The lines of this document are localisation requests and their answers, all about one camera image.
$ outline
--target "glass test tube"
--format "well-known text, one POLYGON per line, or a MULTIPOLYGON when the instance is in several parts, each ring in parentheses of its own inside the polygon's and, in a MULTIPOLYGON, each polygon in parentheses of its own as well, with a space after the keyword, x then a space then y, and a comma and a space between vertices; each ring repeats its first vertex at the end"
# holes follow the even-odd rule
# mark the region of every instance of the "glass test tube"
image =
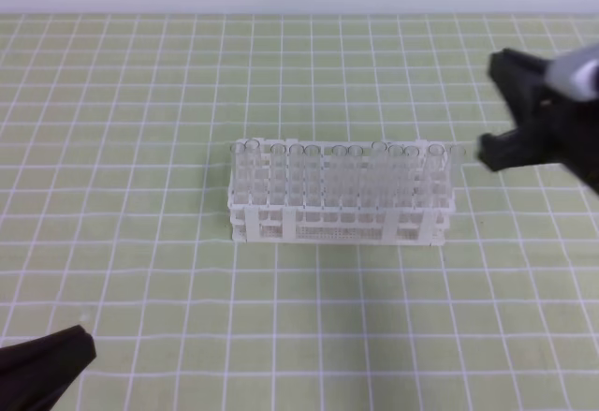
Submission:
POLYGON ((402 176, 404 174, 404 158, 405 151, 403 147, 400 145, 392 145, 389 147, 389 166, 388 166, 388 185, 389 185, 389 202, 390 205, 393 205, 394 197, 397 198, 395 203, 397 206, 402 206, 403 199, 403 188, 405 187, 404 182, 402 181, 402 176))
POLYGON ((248 157, 248 169, 252 203, 255 205, 266 204, 266 180, 262 172, 262 151, 260 141, 249 139, 245 142, 245 152, 248 157))
POLYGON ((230 147, 233 167, 233 202, 247 203, 248 199, 248 168, 245 145, 242 142, 234 142, 230 147))
POLYGON ((442 173, 443 154, 446 152, 441 144, 432 144, 427 151, 427 158, 423 168, 423 188, 420 188, 421 201, 432 207, 439 206, 439 189, 437 180, 442 173))
POLYGON ((381 166, 385 164, 387 145, 382 141, 376 141, 371 146, 371 154, 368 165, 364 172, 360 187, 360 205, 362 208, 376 207, 376 200, 380 186, 381 166))
POLYGON ((325 194, 325 205, 328 207, 339 207, 343 180, 344 180, 344 161, 347 155, 345 146, 337 145, 333 147, 329 157, 329 169, 327 170, 327 185, 325 194))
POLYGON ((450 181, 450 187, 461 184, 461 164, 466 156, 466 149, 463 146, 453 145, 449 147, 449 154, 446 164, 446 176, 450 181))
POLYGON ((405 192, 404 197, 406 201, 412 204, 414 190, 416 188, 416 176, 418 174, 418 167, 420 164, 420 150, 416 146, 407 146, 403 151, 405 156, 405 192))
POLYGON ((289 148, 289 205, 303 205, 304 148, 293 144, 289 148))
POLYGON ((285 203, 286 147, 281 143, 270 147, 270 204, 285 203))
POLYGON ((344 207, 358 206, 359 178, 362 169, 364 149, 360 146, 349 146, 345 158, 342 204, 344 207))
POLYGON ((305 150, 306 205, 320 206, 320 147, 313 144, 305 150))

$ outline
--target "cutting mat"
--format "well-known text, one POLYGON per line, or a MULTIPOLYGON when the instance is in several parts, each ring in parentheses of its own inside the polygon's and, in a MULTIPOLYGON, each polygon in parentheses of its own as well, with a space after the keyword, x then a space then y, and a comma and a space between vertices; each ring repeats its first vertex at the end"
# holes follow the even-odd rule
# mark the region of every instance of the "cutting mat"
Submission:
MULTIPOLYGON (((463 168, 443 248, 234 244, 237 138, 471 143, 594 16, 0 16, 0 343, 82 324, 58 410, 599 408, 599 200, 463 168)), ((472 155, 472 145, 468 145, 472 155)))

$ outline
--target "white grid line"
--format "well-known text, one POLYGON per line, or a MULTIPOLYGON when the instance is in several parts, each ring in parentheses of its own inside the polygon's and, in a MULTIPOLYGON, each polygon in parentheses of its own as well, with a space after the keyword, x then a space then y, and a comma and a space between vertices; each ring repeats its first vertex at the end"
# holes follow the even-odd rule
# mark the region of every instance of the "white grid line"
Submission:
MULTIPOLYGON (((196 30, 197 30, 197 19, 194 19, 193 35, 196 34, 196 30)), ((191 61, 192 48, 193 48, 193 44, 190 42, 189 51, 187 53, 187 68, 186 68, 185 74, 184 74, 185 77, 184 77, 184 81, 183 81, 183 90, 182 90, 182 94, 181 94, 182 100, 181 100, 181 104, 179 106, 179 111, 177 113, 177 126, 176 126, 175 132, 177 132, 179 130, 179 125, 181 125, 181 115, 183 114, 183 98, 185 96, 185 85, 187 84, 187 75, 189 73, 189 63, 191 61)), ((171 163, 173 161, 172 158, 175 153, 174 147, 175 147, 175 144, 173 143, 173 149, 171 152, 171 160, 170 160, 171 163)), ((202 204, 200 202, 200 210, 199 210, 200 216, 201 216, 201 212, 202 212, 201 205, 202 204)), ((198 248, 197 242, 199 241, 200 229, 201 229, 201 224, 198 222, 197 223, 196 243, 194 244, 194 261, 192 264, 192 271, 194 271, 195 268, 197 267, 197 248, 198 248)), ((150 269, 148 269, 148 275, 152 275, 152 271, 150 269)), ((183 366, 183 354, 184 354, 184 350, 185 350, 185 335, 187 334, 187 326, 189 325, 189 309, 190 309, 190 302, 192 300, 193 289, 194 289, 194 275, 190 274, 189 289, 187 291, 187 305, 185 306, 185 317, 183 318, 183 330, 181 332, 181 340, 179 342, 179 358, 177 359, 177 373, 182 369, 182 366, 183 366)), ((174 393, 174 397, 173 397, 173 406, 172 406, 173 409, 178 409, 180 380, 181 380, 181 376, 179 374, 177 374, 177 376, 175 378, 175 393, 174 393)))
MULTIPOLYGON (((441 79, 441 70, 439 68, 439 59, 437 57, 437 53, 436 53, 436 50, 434 47, 434 41, 432 40, 431 25, 428 22, 426 25, 427 25, 427 29, 429 31, 429 39, 431 42, 432 56, 434 58, 435 64, 437 65, 437 74, 439 75, 439 78, 441 79)), ((447 102, 446 89, 443 85, 441 85, 441 92, 443 95, 443 100, 446 103, 447 102)), ((451 130, 451 137, 455 141, 456 140, 456 132, 455 132, 455 129, 453 128, 453 123, 451 122, 451 115, 449 113, 449 106, 447 104, 446 104, 446 113, 447 113, 447 119, 449 120, 449 128, 451 130)), ((467 191, 465 178, 464 178, 464 187, 466 187, 466 191, 467 191)), ((446 272, 446 264, 443 259, 443 252, 442 252, 441 248, 439 248, 439 256, 441 257, 441 271, 443 273, 443 278, 444 278, 444 282, 446 285, 447 298, 451 301, 451 290, 449 289, 449 282, 447 280, 447 272, 446 272)), ((456 332, 456 344, 458 346, 458 353, 460 355, 460 366, 461 366, 462 378, 463 378, 463 382, 464 382, 464 391, 466 393, 466 401, 468 403, 468 409, 470 409, 470 411, 473 411, 472 393, 470 391, 470 384, 468 383, 468 377, 466 375, 466 372, 467 372, 466 362, 464 360, 464 355, 463 355, 463 351, 461 348, 461 341, 460 341, 460 337, 459 337, 460 333, 458 331, 458 321, 456 319, 456 313, 453 309, 452 303, 450 303, 450 305, 449 305, 449 313, 451 314, 451 321, 453 323, 454 331, 456 332)))
MULTIPOLYGON (((44 28, 44 34, 43 34, 44 36, 46 35, 46 32, 48 32, 49 28, 50 28, 50 21, 48 21, 48 24, 46 24, 46 26, 44 28)), ((39 40, 40 42, 39 42, 38 47, 41 46, 41 41, 42 40, 43 40, 43 37, 39 40)), ((67 54, 67 51, 65 51, 65 54, 63 55, 63 58, 61 59, 62 62, 64 62, 66 54, 67 54)), ((58 71, 56 72, 56 74, 54 76, 55 80, 58 78, 58 72, 60 72, 60 68, 58 69, 58 71)), ((36 127, 34 129, 34 135, 32 137, 32 140, 35 139, 35 135, 37 134, 37 132, 38 132, 40 126, 41 126, 41 122, 43 120, 44 113, 48 109, 48 104, 49 104, 49 101, 50 101, 50 94, 48 94, 48 98, 49 98, 48 102, 46 102, 46 104, 44 105, 44 108, 42 109, 42 112, 40 113, 39 118, 37 120, 37 125, 36 125, 36 127)), ((11 105, 11 107, 10 107, 10 109, 8 111, 8 115, 14 110, 15 104, 16 104, 16 100, 17 100, 17 97, 15 96, 15 101, 11 105)), ((23 161, 27 159, 27 157, 29 156, 29 153, 31 151, 31 148, 33 146, 34 146, 33 143, 31 145, 27 146, 27 149, 25 150, 25 155, 23 157, 23 161)), ((19 182, 19 179, 22 176, 22 172, 23 172, 23 165, 21 165, 19 167, 19 172, 17 173, 17 177, 15 178, 15 182, 14 182, 15 185, 19 182)), ((56 181, 56 178, 58 176, 57 174, 58 174, 58 169, 56 169, 55 172, 54 172, 54 175, 52 177, 52 184, 54 184, 54 182, 56 181)), ((5 222, 5 213, 8 210, 8 207, 10 205, 10 202, 12 201, 13 196, 14 196, 14 191, 11 191, 9 193, 9 195, 8 195, 7 204, 5 206, 5 209, 3 210, 2 214, 0 215, 0 228, 4 225, 4 222, 5 222)), ((50 202, 50 195, 47 195, 46 196, 46 200, 44 202, 44 207, 42 209, 41 215, 38 217, 38 221, 37 221, 37 224, 36 224, 36 230, 35 230, 34 235, 32 237, 32 241, 37 241, 37 237, 39 235, 39 231, 41 230, 41 226, 42 226, 42 223, 43 223, 44 212, 46 212, 46 210, 48 209, 49 202, 50 202)), ((12 319, 12 316, 14 314, 15 306, 17 304, 17 301, 19 300, 19 295, 21 293, 21 287, 22 287, 22 281, 23 281, 23 278, 24 278, 24 272, 27 269, 27 266, 29 265, 29 260, 31 259, 32 252, 33 252, 33 246, 30 246, 29 250, 27 251, 27 258, 25 259, 25 262, 23 264, 22 273, 19 275, 19 281, 17 283, 17 287, 15 288, 15 293, 14 293, 14 297, 13 297, 13 300, 12 300, 12 305, 11 305, 9 311, 8 311, 7 321, 6 321, 5 325, 4 325, 4 329, 2 330, 2 337, 0 337, 0 345, 3 343, 4 338, 7 336, 8 327, 10 325, 10 320, 12 319)))
MULTIPOLYGON (((400 34, 400 44, 402 45, 402 50, 403 50, 404 44, 403 44, 402 28, 401 28, 399 17, 397 19, 397 28, 398 28, 398 31, 400 34)), ((416 139, 420 139, 420 128, 418 125, 418 118, 416 116, 416 105, 414 102, 414 94, 412 93, 412 83, 410 80, 410 69, 408 68, 408 59, 405 55, 405 52, 402 52, 402 53, 403 53, 403 65, 404 65, 404 69, 405 69, 405 78, 406 78, 407 85, 408 85, 408 93, 410 95, 410 103, 411 103, 411 107, 412 107, 412 115, 414 116, 414 122, 416 123, 416 139)))
MULTIPOLYGON (((454 15, 454 19, 456 21, 456 25, 458 26, 458 28, 460 28, 460 25, 459 25, 458 20, 457 20, 457 18, 456 18, 455 15, 454 15)), ((460 43, 461 43, 462 47, 464 48, 465 45, 464 45, 463 38, 461 37, 461 34, 460 34, 460 43)), ((469 61, 469 57, 468 57, 467 53, 466 53, 465 56, 466 56, 466 60, 469 61)), ((475 74, 472 71, 472 69, 469 69, 469 74, 470 74, 471 80, 474 80, 475 74)), ((476 99, 480 99, 480 96, 479 96, 477 90, 475 90, 475 94, 476 94, 476 99)), ((480 112, 482 114, 482 118, 483 118, 483 121, 484 121, 486 119, 484 111, 483 111, 482 107, 479 106, 479 108, 480 108, 480 112)), ((463 175, 462 178, 463 178, 463 181, 464 181, 464 190, 466 192, 466 198, 468 200, 468 206, 470 207, 470 211, 472 213, 472 219, 473 219, 473 223, 474 223, 474 226, 475 226, 475 234, 476 234, 476 237, 478 238, 478 250, 480 251, 480 255, 481 255, 481 258, 482 258, 483 266, 485 268, 485 270, 484 270, 485 271, 485 275, 487 277, 487 283, 489 284, 490 296, 491 296, 491 299, 493 301, 493 310, 495 312, 495 318, 497 319, 497 325, 498 325, 498 328, 499 328, 499 333, 501 335, 504 335, 504 324, 502 322, 502 318, 501 318, 501 315, 499 313, 499 308, 497 306, 497 301, 496 301, 496 298, 495 298, 495 289, 493 287, 493 282, 491 281, 491 278, 490 278, 489 269, 487 269, 487 267, 488 267, 487 256, 485 255, 485 249, 483 247, 483 244, 480 241, 480 232, 479 232, 479 228, 478 228, 478 222, 476 221, 475 213, 474 213, 474 209, 475 208, 472 205, 472 198, 470 196, 470 190, 469 190, 468 182, 466 180, 465 175, 463 175)), ((503 347, 504 347, 505 358, 507 359, 507 365, 509 367, 509 370, 512 372, 511 377, 512 377, 512 384, 514 386, 514 392, 516 393, 516 400, 518 401, 519 408, 522 409, 522 398, 520 397, 520 391, 519 391, 519 387, 518 387, 518 379, 516 378, 516 374, 513 372, 514 371, 514 367, 513 367, 514 366, 514 362, 511 359, 511 356, 510 356, 509 349, 507 347, 507 342, 505 341, 505 338, 502 338, 502 344, 503 344, 503 347)))
MULTIPOLYGON (((223 49, 224 41, 225 41, 225 28, 226 26, 223 24, 223 34, 221 35, 221 50, 223 49)), ((220 69, 216 72, 217 84, 220 75, 220 69)), ((214 124, 214 115, 216 114, 216 97, 217 91, 214 91, 214 103, 212 104, 212 118, 211 118, 211 127, 210 127, 210 141, 212 141, 212 129, 214 124)), ((243 127, 243 135, 246 136, 247 132, 247 122, 243 127)), ((204 185, 206 185, 206 181, 208 179, 208 171, 204 172, 204 185)), ((233 330, 233 303, 235 300, 235 277, 236 272, 235 268, 237 268, 237 257, 238 257, 238 245, 235 243, 233 245, 233 274, 231 275, 231 296, 229 299, 229 314, 228 314, 228 324, 227 324, 227 333, 226 333, 226 353, 225 353, 225 377, 223 379, 223 396, 222 396, 222 410, 226 411, 226 389, 228 386, 229 379, 229 370, 228 365, 230 363, 230 354, 231 354, 231 333, 233 330)))
POLYGON ((384 124, 385 119, 383 118, 383 106, 382 106, 382 101, 381 101, 381 88, 380 88, 381 85, 378 82, 378 74, 376 72, 376 55, 374 52, 373 26, 371 25, 370 16, 367 18, 367 20, 368 20, 368 34, 370 36, 370 44, 371 44, 371 57, 373 58, 373 66, 374 66, 373 70, 374 70, 374 85, 376 86, 376 102, 378 104, 379 119, 381 121, 381 135, 383 136, 383 140, 385 140, 387 138, 385 137, 385 124, 384 124))
MULTIPOLYGON (((343 34, 343 27, 342 27, 342 21, 341 18, 339 19, 339 35, 343 34)), ((345 130, 347 131, 347 140, 351 141, 351 139, 349 138, 349 135, 351 133, 351 120, 349 117, 349 106, 348 106, 348 100, 347 100, 347 83, 346 83, 346 79, 345 79, 345 59, 343 57, 344 55, 344 50, 343 50, 343 38, 339 38, 340 39, 340 47, 341 47, 341 66, 342 66, 342 70, 343 70, 343 99, 345 99, 345 130)))
MULTIPOLYGON (((310 49, 314 50, 314 23, 312 16, 310 17, 310 49)), ((314 52, 311 55, 311 82, 312 82, 312 137, 316 140, 316 119, 315 119, 315 103, 314 103, 314 52)), ((323 376, 324 371, 324 352, 322 346, 322 298, 320 287, 322 285, 320 278, 320 247, 316 246, 316 313, 318 319, 318 386, 320 387, 320 411, 326 411, 325 407, 325 377, 323 376)))
MULTIPOLYGON (((167 31, 167 24, 168 24, 168 19, 163 23, 162 37, 160 38, 160 49, 162 49, 162 45, 164 43, 165 34, 166 34, 166 31, 167 31)), ((146 118, 147 118, 147 115, 148 115, 148 108, 149 108, 150 100, 151 100, 151 97, 152 97, 152 90, 154 88, 154 82, 155 82, 155 79, 156 79, 156 74, 158 72, 158 60, 159 60, 159 58, 160 58, 160 55, 157 55, 156 56, 156 64, 154 65, 154 68, 153 68, 152 84, 151 84, 150 89, 148 91, 148 98, 147 98, 145 109, 143 111, 143 119, 141 121, 141 127, 139 129, 139 142, 141 141, 141 135, 143 134, 143 125, 144 125, 144 123, 146 121, 146 118)), ((173 155, 174 155, 174 146, 171 149, 171 157, 173 155)), ((167 171, 167 181, 166 181, 166 184, 168 184, 168 176, 169 176, 169 174, 170 174, 170 169, 167 171)), ((166 203, 166 201, 167 201, 167 190, 165 189, 165 193, 163 194, 163 198, 162 198, 161 212, 164 211, 164 209, 165 209, 165 203, 166 203)), ((162 227, 162 218, 163 218, 163 216, 164 215, 162 213, 160 213, 158 215, 158 227, 157 227, 157 230, 156 230, 156 239, 155 239, 154 244, 153 244, 152 260, 150 261, 150 268, 153 267, 154 261, 156 259, 156 247, 158 245, 158 240, 160 238, 160 230, 162 229, 161 227, 162 227)), ((144 290, 144 293, 143 293, 144 302, 148 298, 148 293, 150 291, 150 280, 151 280, 151 278, 152 278, 152 275, 149 274, 149 273, 147 273, 146 274, 146 286, 145 286, 145 290, 144 290)), ((141 307, 141 319, 139 320, 139 333, 138 333, 138 336, 140 336, 141 333, 143 332, 143 324, 144 324, 143 318, 144 318, 145 310, 146 310, 146 307, 142 306, 141 307)), ((138 355, 139 355, 139 346, 140 346, 140 340, 138 340, 136 342, 136 344, 135 344, 135 351, 133 353, 133 362, 131 363, 131 374, 133 374, 135 372, 136 367, 137 367, 138 355)), ((129 409, 129 403, 130 403, 130 400, 131 400, 131 392, 132 392, 132 390, 133 390, 133 376, 131 376, 129 378, 129 382, 128 382, 128 385, 127 385, 127 392, 126 392, 126 395, 125 395, 125 398, 124 398, 124 409, 125 410, 129 409)))
MULTIPOLYGON (((410 304, 408 303, 408 290, 405 283, 405 273, 406 270, 403 266, 403 255, 402 250, 398 247, 397 250, 398 261, 400 264, 400 270, 398 275, 402 280, 402 289, 403 289, 403 300, 405 301, 405 318, 408 324, 408 339, 410 341, 410 351, 412 352, 412 368, 414 370, 414 376, 416 377, 416 392, 418 395, 418 404, 419 410, 424 411, 424 400, 422 398, 422 386, 420 385, 420 371, 418 370, 418 360, 416 358, 416 344, 414 339, 417 338, 417 335, 414 334, 414 328, 412 327, 412 317, 410 316, 410 304)), ((455 337, 455 334, 448 335, 451 338, 455 337)))
MULTIPOLYGON (((137 18, 134 21, 133 24, 133 29, 131 32, 131 35, 129 37, 129 48, 131 48, 132 44, 133 44, 133 40, 134 40, 134 36, 137 32, 139 26, 139 15, 137 16, 137 18)), ((124 64, 123 66, 121 66, 121 79, 123 78, 124 75, 124 64)), ((117 91, 114 94, 114 98, 112 100, 112 104, 110 106, 110 114, 109 114, 109 118, 108 118, 108 124, 106 124, 106 127, 104 128, 104 133, 102 135, 102 140, 101 140, 101 145, 100 147, 104 147, 104 144, 106 143, 106 138, 109 134, 109 129, 110 129, 110 122, 112 120, 112 117, 114 116, 114 112, 117 109, 117 99, 118 99, 118 92, 119 92, 120 86, 117 87, 117 91)), ((138 139, 141 139, 141 135, 142 135, 142 128, 139 129, 139 135, 138 135, 138 139)), ((135 153, 133 155, 133 160, 134 163, 135 161, 138 159, 138 153, 139 153, 139 145, 136 146, 135 149, 135 153)), ((92 176, 95 176, 95 173, 97 172, 98 169, 98 163, 95 164, 94 166, 94 171, 92 172, 92 176)), ((100 295, 100 302, 98 304, 97 307, 97 311, 96 311, 96 315, 95 315, 95 322, 94 322, 94 327, 92 329, 92 334, 95 335, 97 333, 97 328, 98 325, 100 323, 100 316, 102 314, 102 308, 104 306, 104 302, 106 299, 106 294, 108 291, 108 286, 109 286, 109 281, 110 281, 110 276, 111 276, 111 272, 112 272, 112 267, 114 266, 114 259, 116 256, 116 248, 117 248, 117 241, 119 238, 119 233, 121 230, 121 224, 123 222, 123 217, 124 217, 124 212, 126 210, 126 203, 128 201, 128 197, 129 197, 129 188, 131 187, 131 184, 133 182, 133 173, 134 173, 134 169, 131 168, 131 170, 129 170, 129 176, 127 179, 127 186, 126 189, 124 191, 124 200, 123 200, 123 204, 121 205, 121 214, 119 215, 119 220, 117 222, 116 225, 116 229, 114 231, 114 235, 113 235, 113 240, 112 240, 112 250, 110 251, 110 261, 109 261, 109 266, 106 270, 105 276, 104 276, 104 284, 102 285, 102 292, 100 295)), ((85 372, 81 375, 81 381, 79 383, 79 391, 78 391, 78 395, 77 395, 77 409, 80 410, 81 409, 81 400, 82 400, 82 396, 83 396, 83 383, 85 381, 85 372)))
MULTIPOLYGON (((104 24, 104 29, 103 29, 103 31, 102 31, 102 35, 101 35, 101 37, 100 37, 100 42, 98 43, 97 50, 96 50, 96 52, 95 52, 95 58, 96 58, 96 57, 97 57, 97 55, 99 54, 99 51, 100 51, 100 49, 99 49, 99 48, 100 48, 100 45, 101 45, 101 42, 102 42, 102 40, 103 40, 104 36, 106 35, 106 29, 108 29, 108 27, 109 27, 109 22, 110 22, 110 19, 106 20, 106 23, 104 24)), ((88 72, 88 75, 87 75, 87 79, 86 79, 86 80, 89 80, 89 79, 92 77, 92 72, 93 72, 93 70, 92 70, 92 69, 90 69, 90 70, 89 70, 89 72, 88 72)), ((79 103, 79 104, 78 104, 78 106, 77 106, 77 111, 76 111, 76 114, 75 114, 75 116, 76 116, 76 117, 73 119, 73 124, 74 124, 74 123, 77 121, 77 117, 79 116, 79 113, 80 113, 81 107, 83 106, 83 98, 85 97, 85 91, 86 91, 86 89, 87 89, 87 84, 86 84, 86 86, 83 88, 83 91, 81 92, 81 96, 80 96, 80 103, 79 103)), ((68 133, 68 135, 67 135, 67 137, 66 137, 66 141, 69 141, 69 139, 70 139, 70 136, 72 135, 72 130, 73 130, 73 128, 74 128, 74 127, 73 127, 73 125, 72 125, 72 126, 71 126, 71 127, 68 129, 68 130, 69 130, 69 133, 68 133)), ((68 147, 68 145, 67 145, 67 144, 65 144, 65 146, 64 146, 64 148, 63 148, 63 151, 61 152, 61 155, 60 155, 60 160, 59 160, 59 162, 58 162, 58 166, 56 167, 57 169, 60 169, 60 167, 61 167, 61 166, 63 166, 63 162, 64 162, 64 160, 65 160, 65 155, 66 155, 66 149, 67 149, 67 147, 68 147)), ((97 153, 97 156, 96 156, 96 159, 95 159, 95 167, 96 167, 96 166, 98 165, 98 163, 99 163, 101 152, 102 152, 102 151, 98 151, 98 153, 97 153)), ((84 195, 84 197, 83 197, 83 203, 81 204, 81 215, 80 215, 80 218, 79 218, 79 222, 77 223, 77 229, 75 230, 75 236, 74 236, 74 240, 78 240, 78 239, 79 239, 79 236, 80 236, 81 227, 82 227, 82 223, 83 223, 83 216, 85 215, 84 211, 85 211, 85 209, 86 209, 86 207, 87 207, 87 200, 88 200, 88 198, 89 198, 90 187, 92 186, 92 183, 93 183, 93 182, 94 182, 94 175, 90 176, 90 181, 89 181, 89 183, 87 184, 87 188, 86 188, 86 191, 85 191, 85 195, 84 195)), ((48 199, 50 199, 50 198, 51 198, 51 194, 52 194, 51 192, 49 192, 49 193, 48 193, 48 199)), ((42 213, 42 217, 40 217, 40 219, 42 219, 44 216, 50 216, 50 214, 48 213, 48 211, 47 211, 47 210, 45 210, 45 212, 44 212, 44 213, 42 213)), ((69 271, 70 271, 71 262, 72 262, 72 260, 73 260, 73 254, 75 253, 75 247, 76 247, 76 246, 75 246, 75 244, 73 244, 73 245, 71 245, 71 249, 69 250, 69 253, 68 253, 68 259, 66 260, 65 270, 64 270, 64 272, 63 272, 63 278, 61 279, 61 283, 60 283, 60 286, 59 286, 59 288, 58 288, 58 292, 56 293, 56 301, 60 301, 60 299, 61 299, 61 297, 62 297, 62 295, 63 295, 63 289, 64 289, 64 287, 65 287, 65 283, 66 283, 66 278, 67 278, 67 275, 68 275, 68 273, 69 273, 69 271)), ((55 313, 56 313, 56 305, 53 305, 53 306, 52 306, 52 311, 51 311, 51 313, 50 313, 50 319, 48 320, 48 327, 46 327, 46 334, 49 334, 49 333, 51 332, 51 328, 52 328, 52 321, 53 321, 53 318, 54 318, 54 314, 55 314, 55 313)))

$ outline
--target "white test tube rack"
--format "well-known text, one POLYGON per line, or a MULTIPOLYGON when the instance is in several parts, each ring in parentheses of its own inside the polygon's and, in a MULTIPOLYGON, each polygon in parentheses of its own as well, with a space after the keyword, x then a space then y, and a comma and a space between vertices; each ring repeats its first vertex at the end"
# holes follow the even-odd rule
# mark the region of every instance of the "white test tube rack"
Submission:
MULTIPOLYGON (((248 139, 239 139, 236 144, 244 144, 248 139)), ((239 154, 233 154, 231 180, 228 187, 228 208, 233 227, 233 240, 238 242, 306 242, 332 244, 369 245, 443 245, 445 231, 449 228, 449 217, 455 212, 453 181, 460 174, 463 148, 449 146, 441 142, 417 140, 387 142, 388 148, 397 146, 410 148, 412 157, 400 161, 385 154, 383 167, 373 167, 370 158, 372 142, 331 142, 298 141, 296 139, 253 139, 259 142, 259 155, 256 151, 240 162, 239 154), (270 147, 283 144, 286 148, 283 173, 275 172, 271 164, 270 147), (303 148, 320 148, 319 179, 314 179, 314 171, 301 164, 301 178, 298 181, 298 164, 290 162, 289 148, 299 144, 303 148), (363 149, 358 172, 339 169, 339 160, 333 160, 333 148, 344 146, 349 152, 352 146, 363 149), (339 176, 333 186, 339 195, 339 205, 330 206, 331 167, 339 176), (281 184, 285 185, 285 195, 281 198, 281 184), (359 177, 358 193, 347 200, 351 206, 343 205, 347 194, 347 180, 359 177), (298 184, 301 184, 300 202, 298 184), (314 204, 314 185, 319 185, 320 205, 314 204), (256 185, 256 200, 253 188, 256 185)), ((348 167, 356 165, 356 158, 343 159, 348 167)))

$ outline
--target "table surface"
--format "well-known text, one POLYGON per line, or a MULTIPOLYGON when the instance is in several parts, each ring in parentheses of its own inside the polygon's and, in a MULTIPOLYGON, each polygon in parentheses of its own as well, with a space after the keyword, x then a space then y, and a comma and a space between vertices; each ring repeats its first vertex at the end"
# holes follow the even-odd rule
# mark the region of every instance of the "table surface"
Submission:
POLYGON ((599 200, 488 173, 489 53, 594 16, 0 15, 0 344, 82 324, 57 410, 599 408, 599 200), (237 138, 461 141, 444 247, 236 244, 237 138))

